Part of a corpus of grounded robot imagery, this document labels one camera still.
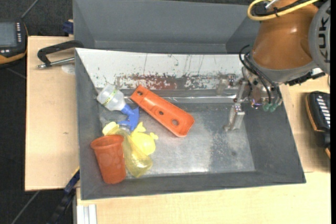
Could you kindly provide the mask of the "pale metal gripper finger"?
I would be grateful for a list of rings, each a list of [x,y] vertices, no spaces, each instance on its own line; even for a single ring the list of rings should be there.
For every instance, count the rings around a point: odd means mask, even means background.
[[[235,103],[232,105],[229,112],[229,120],[223,129],[228,132],[232,130],[237,130],[240,128],[240,103]]]
[[[245,112],[244,111],[237,111],[235,112],[234,118],[234,129],[240,129],[243,121],[244,121]]]

